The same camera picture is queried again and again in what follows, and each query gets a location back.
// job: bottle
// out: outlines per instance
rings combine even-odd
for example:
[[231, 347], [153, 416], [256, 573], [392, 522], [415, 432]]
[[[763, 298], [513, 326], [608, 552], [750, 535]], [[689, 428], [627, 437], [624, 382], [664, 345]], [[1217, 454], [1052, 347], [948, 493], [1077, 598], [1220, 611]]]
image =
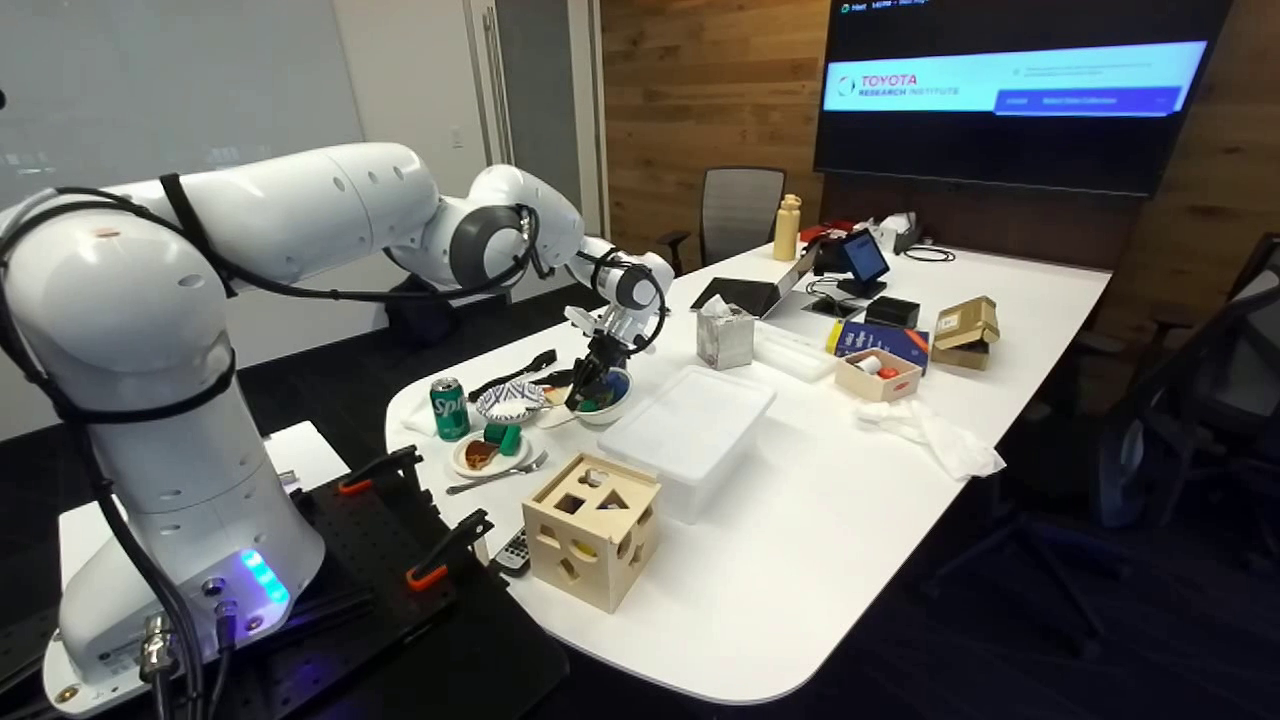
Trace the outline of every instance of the bottle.
[[787, 197], [775, 204], [772, 256], [775, 256], [775, 261], [797, 261], [797, 238], [798, 238], [798, 197], [787, 194]]

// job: blue light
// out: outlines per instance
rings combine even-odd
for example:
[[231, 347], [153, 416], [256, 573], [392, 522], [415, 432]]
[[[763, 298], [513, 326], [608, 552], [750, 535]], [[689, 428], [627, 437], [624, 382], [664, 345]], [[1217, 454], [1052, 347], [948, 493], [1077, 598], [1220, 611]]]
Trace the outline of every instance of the blue light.
[[289, 588], [259, 552], [244, 548], [241, 565], [272, 604], [289, 604]]

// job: white box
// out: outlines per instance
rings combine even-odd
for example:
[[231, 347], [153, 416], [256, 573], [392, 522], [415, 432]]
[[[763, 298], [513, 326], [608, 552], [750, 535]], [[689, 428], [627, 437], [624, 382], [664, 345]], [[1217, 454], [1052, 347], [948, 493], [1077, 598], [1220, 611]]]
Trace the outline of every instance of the white box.
[[694, 522], [767, 404], [772, 388], [763, 385], [683, 369], [615, 421], [599, 450], [655, 471], [664, 518]]

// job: floor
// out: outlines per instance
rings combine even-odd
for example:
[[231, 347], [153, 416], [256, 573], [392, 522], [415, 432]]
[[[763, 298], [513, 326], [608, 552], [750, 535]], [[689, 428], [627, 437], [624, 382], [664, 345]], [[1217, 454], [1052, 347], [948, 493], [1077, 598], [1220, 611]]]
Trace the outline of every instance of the floor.
[[[379, 450], [379, 408], [415, 375], [558, 319], [558, 298], [529, 309], [476, 309], [443, 329], [438, 317], [413, 338], [379, 334], [295, 362], [244, 373], [264, 432], [317, 421], [356, 465]], [[93, 471], [62, 432], [0, 446], [0, 644], [41, 644], [31, 611], [56, 604], [53, 518], [83, 499]], [[920, 545], [895, 584], [851, 628], [824, 671], [797, 695], [731, 714], [644, 690], [593, 660], [534, 708], [558, 716], [872, 716], [872, 720], [1272, 720], [1280, 716], [1280, 576], [1244, 573], [1240, 508], [1220, 490], [1190, 490], [1165, 531], [1096, 531], [1096, 545], [1131, 561], [1108, 576], [1063, 561], [1108, 623], [1096, 655], [1077, 655], [1077, 615], [1029, 552], [1005, 548], [927, 584], [930, 567], [969, 548], [987, 522], [987, 490], [970, 485]], [[0, 716], [31, 701], [31, 679], [0, 691]]]

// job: table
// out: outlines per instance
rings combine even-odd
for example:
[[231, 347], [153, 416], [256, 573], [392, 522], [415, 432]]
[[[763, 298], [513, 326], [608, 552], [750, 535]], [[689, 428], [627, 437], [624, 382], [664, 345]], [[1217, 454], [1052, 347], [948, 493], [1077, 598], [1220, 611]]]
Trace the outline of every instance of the table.
[[[669, 291], [664, 338], [633, 362], [634, 398], [694, 366], [689, 304], [709, 278], [775, 280], [779, 272], [783, 263], [757, 247], [681, 278]], [[958, 254], [957, 263], [899, 261], [887, 298], [920, 299], [924, 329], [948, 304], [992, 298], [1005, 334], [985, 373], [930, 369], [915, 400], [994, 446], [1102, 289], [1108, 272], [985, 254]], [[807, 299], [787, 298], [767, 326], [820, 345], [833, 319], [804, 314]], [[556, 347], [569, 366], [583, 339], [556, 326], [438, 375], [481, 385], [521, 369], [539, 347]], [[807, 385], [767, 366], [736, 375], [775, 394], [767, 416], [712, 508], [694, 523], [660, 523], [660, 548], [615, 611], [579, 604], [533, 576], [517, 579], [513, 598], [539, 628], [627, 675], [712, 706], [763, 706], [798, 690], [829, 660], [963, 485], [940, 471], [924, 450], [861, 432], [861, 400], [843, 398], [833, 375]], [[431, 382], [406, 385], [386, 404], [386, 450], [415, 446], [425, 454], [418, 482], [431, 490], [438, 518], [461, 522], [487, 508], [500, 545], [525, 523], [521, 499], [549, 485], [569, 458], [596, 450], [596, 432], [549, 416], [544, 428], [529, 432], [552, 458], [539, 471], [443, 495], [453, 471], [443, 470], [448, 446], [431, 437]]]

